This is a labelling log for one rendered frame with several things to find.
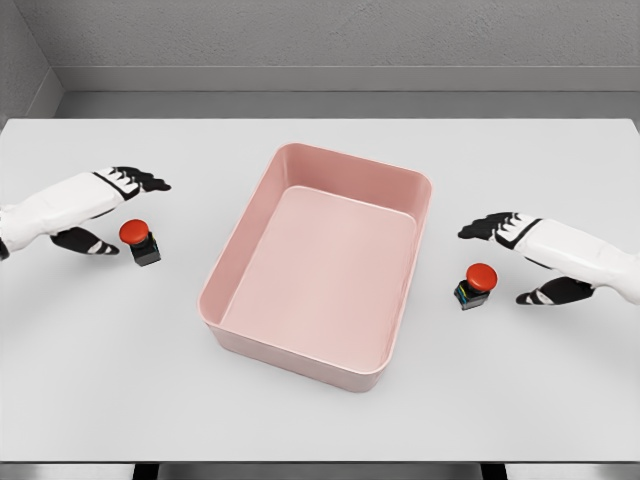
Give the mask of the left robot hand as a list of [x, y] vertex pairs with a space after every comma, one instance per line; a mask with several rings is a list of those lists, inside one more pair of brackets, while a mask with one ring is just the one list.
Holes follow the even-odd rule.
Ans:
[[81, 173], [43, 191], [47, 231], [54, 245], [75, 253], [113, 256], [119, 249], [84, 229], [88, 220], [104, 216], [142, 193], [169, 191], [165, 180], [130, 166]]

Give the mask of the red button industrial switch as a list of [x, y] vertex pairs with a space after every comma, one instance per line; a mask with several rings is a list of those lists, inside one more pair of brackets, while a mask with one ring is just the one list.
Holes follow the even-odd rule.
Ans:
[[465, 278], [454, 290], [454, 296], [462, 310], [476, 308], [486, 302], [497, 283], [497, 272], [491, 266], [475, 263], [467, 268]]
[[147, 223], [140, 219], [131, 219], [119, 229], [120, 240], [127, 244], [135, 263], [141, 267], [161, 260], [161, 254]]

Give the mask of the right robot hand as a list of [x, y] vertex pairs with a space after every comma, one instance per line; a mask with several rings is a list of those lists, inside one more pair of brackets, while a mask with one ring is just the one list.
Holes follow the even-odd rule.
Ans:
[[613, 264], [602, 256], [606, 252], [605, 242], [554, 220], [516, 212], [493, 213], [463, 226], [458, 237], [495, 242], [561, 274], [518, 295], [519, 305], [578, 302], [613, 279]]

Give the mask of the pink plastic basket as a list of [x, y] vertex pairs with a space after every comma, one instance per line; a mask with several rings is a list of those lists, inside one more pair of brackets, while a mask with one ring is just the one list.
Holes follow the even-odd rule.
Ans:
[[431, 197], [418, 171], [281, 146], [202, 287], [204, 323], [232, 352], [371, 390], [392, 358]]

